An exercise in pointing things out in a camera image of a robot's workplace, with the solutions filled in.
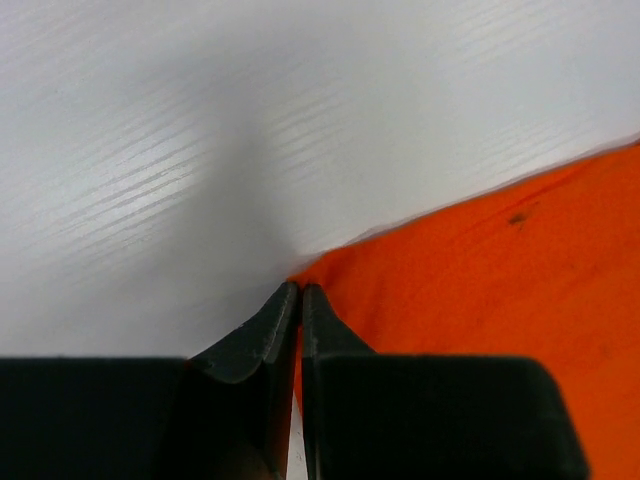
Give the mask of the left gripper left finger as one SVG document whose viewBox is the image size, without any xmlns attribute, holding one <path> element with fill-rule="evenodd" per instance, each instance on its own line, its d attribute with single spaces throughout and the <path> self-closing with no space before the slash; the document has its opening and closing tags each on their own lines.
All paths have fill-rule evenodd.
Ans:
<svg viewBox="0 0 640 480">
<path fill-rule="evenodd" d="M 191 358 L 5 358 L 5 479 L 281 479 L 299 290 Z"/>
</svg>

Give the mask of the orange t shirt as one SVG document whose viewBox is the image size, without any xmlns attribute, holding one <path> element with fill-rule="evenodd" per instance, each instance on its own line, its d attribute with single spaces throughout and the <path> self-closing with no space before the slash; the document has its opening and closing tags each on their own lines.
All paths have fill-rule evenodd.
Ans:
<svg viewBox="0 0 640 480">
<path fill-rule="evenodd" d="M 639 148 L 533 176 L 297 273 L 384 353 L 532 357 L 596 479 L 639 475 Z"/>
</svg>

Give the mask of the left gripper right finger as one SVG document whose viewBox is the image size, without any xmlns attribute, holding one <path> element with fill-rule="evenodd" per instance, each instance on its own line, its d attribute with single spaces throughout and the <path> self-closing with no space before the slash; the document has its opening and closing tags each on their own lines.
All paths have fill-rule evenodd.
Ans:
<svg viewBox="0 0 640 480">
<path fill-rule="evenodd" d="M 312 479 L 586 479 L 560 389 L 513 356 L 382 354 L 308 286 L 302 417 Z"/>
</svg>

